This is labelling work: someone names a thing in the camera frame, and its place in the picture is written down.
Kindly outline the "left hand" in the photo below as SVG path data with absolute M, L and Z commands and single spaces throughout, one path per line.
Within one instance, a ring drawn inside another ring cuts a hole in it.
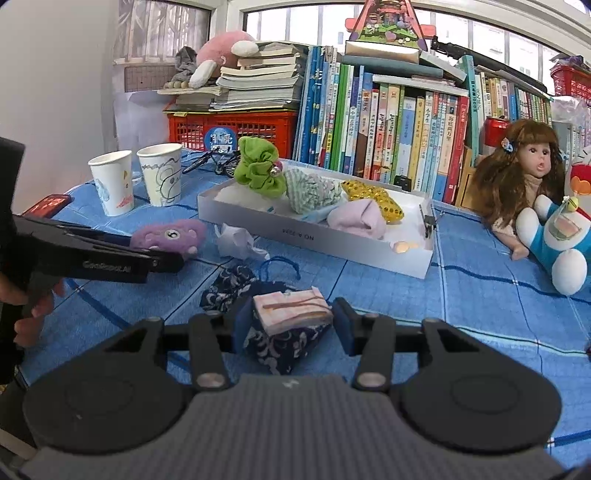
M 28 296 L 13 285 L 4 274 L 0 274 L 0 300 L 3 304 L 17 306 L 21 311 L 22 307 L 29 304 Z M 62 297 L 65 292 L 64 281 L 60 279 L 50 293 L 40 297 L 30 308 L 30 313 L 18 319 L 13 327 L 15 332 L 14 342 L 23 348 L 32 347 L 39 339 L 43 329 L 44 320 L 54 309 L 54 296 Z

